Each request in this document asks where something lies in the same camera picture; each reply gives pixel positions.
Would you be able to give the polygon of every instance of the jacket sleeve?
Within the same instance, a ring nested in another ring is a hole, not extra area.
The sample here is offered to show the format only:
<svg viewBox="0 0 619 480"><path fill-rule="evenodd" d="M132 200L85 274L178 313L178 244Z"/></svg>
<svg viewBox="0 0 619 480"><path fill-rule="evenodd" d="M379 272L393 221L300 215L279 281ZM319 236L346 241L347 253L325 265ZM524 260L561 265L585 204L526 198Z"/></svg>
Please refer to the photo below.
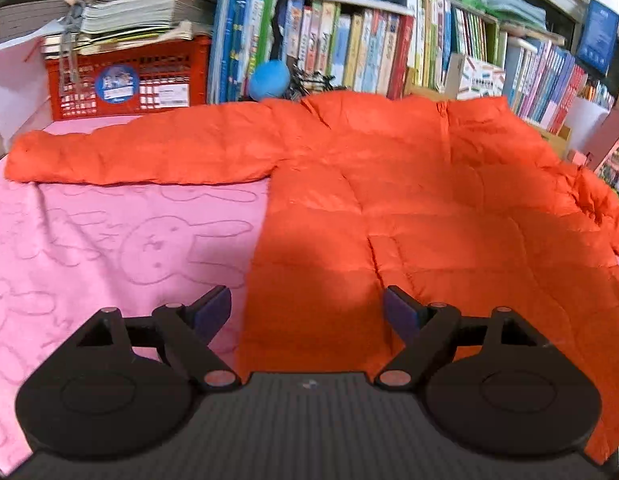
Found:
<svg viewBox="0 0 619 480"><path fill-rule="evenodd" d="M587 168L578 171L574 191L580 209L608 235L612 249L619 255L619 197Z"/></svg>
<svg viewBox="0 0 619 480"><path fill-rule="evenodd" d="M284 158L314 151L326 130L304 105L281 100L180 108L92 134L23 134L4 174L18 182L98 185L248 182Z"/></svg>

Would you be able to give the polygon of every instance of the round sticker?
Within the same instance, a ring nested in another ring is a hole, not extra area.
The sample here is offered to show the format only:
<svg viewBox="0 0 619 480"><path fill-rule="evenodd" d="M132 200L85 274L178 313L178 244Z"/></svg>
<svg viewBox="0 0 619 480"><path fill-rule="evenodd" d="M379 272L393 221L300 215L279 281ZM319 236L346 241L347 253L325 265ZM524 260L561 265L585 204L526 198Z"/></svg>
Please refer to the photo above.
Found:
<svg viewBox="0 0 619 480"><path fill-rule="evenodd" d="M129 101L138 93L138 74L128 65L112 65L96 78L96 94L111 104Z"/></svg>

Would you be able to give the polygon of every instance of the orange puffer jacket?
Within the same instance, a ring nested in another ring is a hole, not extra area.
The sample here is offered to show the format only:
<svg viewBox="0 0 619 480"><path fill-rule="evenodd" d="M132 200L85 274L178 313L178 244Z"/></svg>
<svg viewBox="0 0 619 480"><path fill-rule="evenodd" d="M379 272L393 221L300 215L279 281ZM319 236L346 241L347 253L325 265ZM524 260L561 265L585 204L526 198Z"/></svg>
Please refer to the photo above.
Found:
<svg viewBox="0 0 619 480"><path fill-rule="evenodd" d="M487 316L508 305L596 384L588 452L619 445L619 202L502 99L330 92L182 108L92 135L30 132L21 182L230 184L271 176L238 360L366 370L400 350L381 291Z"/></svg>

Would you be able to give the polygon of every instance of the blue sign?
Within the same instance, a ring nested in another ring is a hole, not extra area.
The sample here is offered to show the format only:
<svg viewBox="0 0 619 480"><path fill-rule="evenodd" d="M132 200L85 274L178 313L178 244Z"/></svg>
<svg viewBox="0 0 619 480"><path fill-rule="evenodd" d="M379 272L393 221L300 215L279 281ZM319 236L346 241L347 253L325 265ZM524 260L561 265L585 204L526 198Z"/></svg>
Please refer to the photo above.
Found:
<svg viewBox="0 0 619 480"><path fill-rule="evenodd" d="M591 0L583 35L578 45L578 59L607 75L619 33L619 15L596 0Z"/></svg>
<svg viewBox="0 0 619 480"><path fill-rule="evenodd" d="M129 101L138 93L139 87L138 74L129 65L109 66L96 78L96 94L111 104Z"/></svg>

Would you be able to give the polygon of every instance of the blue plush toy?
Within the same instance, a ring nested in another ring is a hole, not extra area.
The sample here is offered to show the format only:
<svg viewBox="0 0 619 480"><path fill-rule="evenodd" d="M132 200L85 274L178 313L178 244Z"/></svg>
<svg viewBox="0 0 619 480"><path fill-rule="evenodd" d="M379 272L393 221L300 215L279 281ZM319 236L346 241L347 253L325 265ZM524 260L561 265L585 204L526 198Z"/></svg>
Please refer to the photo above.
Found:
<svg viewBox="0 0 619 480"><path fill-rule="evenodd" d="M270 97L281 97L289 86L289 68L275 59L260 64L249 79L249 96L254 101Z"/></svg>

